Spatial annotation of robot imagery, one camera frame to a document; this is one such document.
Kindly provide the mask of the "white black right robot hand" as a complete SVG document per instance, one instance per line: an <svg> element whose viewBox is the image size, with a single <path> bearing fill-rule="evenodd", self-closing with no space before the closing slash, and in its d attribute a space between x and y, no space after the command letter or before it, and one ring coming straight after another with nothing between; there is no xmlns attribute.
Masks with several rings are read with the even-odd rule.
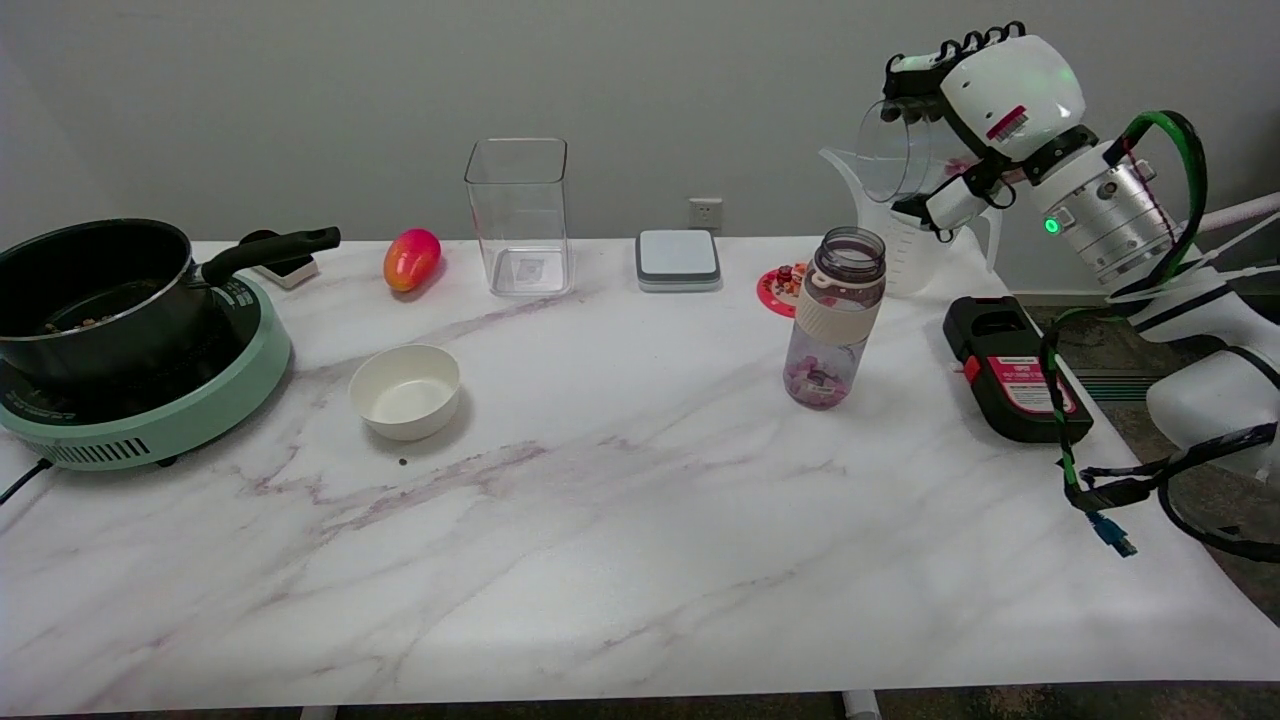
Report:
<svg viewBox="0 0 1280 720"><path fill-rule="evenodd" d="M909 150L884 200L895 217L937 236L1018 200L1075 155L1097 145L1082 119L1085 100L1065 58L1020 20L934 53L895 55L884 65L879 118L928 141Z"/></svg>

